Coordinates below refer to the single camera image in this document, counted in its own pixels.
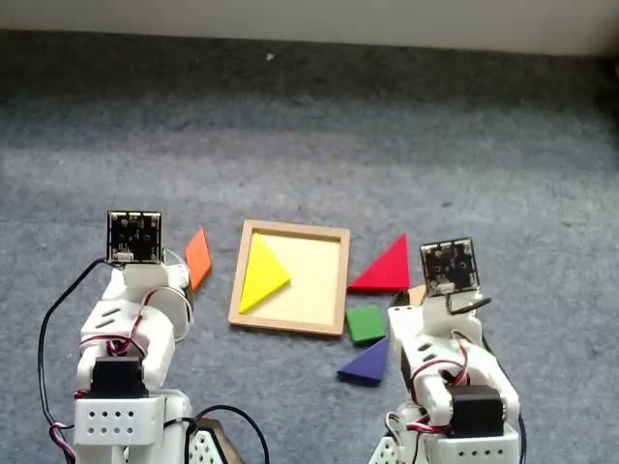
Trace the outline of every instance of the green square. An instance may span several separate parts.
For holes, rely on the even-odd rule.
[[[376,304],[347,309],[346,321],[353,343],[373,341],[386,335],[383,314]]]

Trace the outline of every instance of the blue triangle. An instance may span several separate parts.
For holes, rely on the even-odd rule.
[[[342,380],[378,384],[385,376],[388,353],[389,338],[385,337],[340,369],[338,376]]]

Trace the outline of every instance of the yellow triangle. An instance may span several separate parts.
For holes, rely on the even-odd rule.
[[[251,238],[239,312],[247,312],[290,281],[290,274],[258,234]]]

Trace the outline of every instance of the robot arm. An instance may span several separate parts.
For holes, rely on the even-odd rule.
[[[192,322],[190,277],[186,265],[162,262],[160,227],[157,213],[109,213],[107,261],[117,269],[81,329],[76,464],[185,461],[189,423],[178,419],[192,407],[180,391],[161,388]],[[212,437],[198,431],[192,449],[196,440]],[[215,446],[194,455],[191,462],[223,462]]]
[[[370,464],[517,464],[517,393],[483,344],[470,239],[422,246],[427,295],[388,310],[410,401],[386,418]]]

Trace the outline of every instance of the orange piece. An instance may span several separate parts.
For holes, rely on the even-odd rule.
[[[196,291],[202,281],[211,271],[211,253],[206,239],[206,232],[202,227],[193,236],[185,248],[187,264],[190,267],[190,283]]]

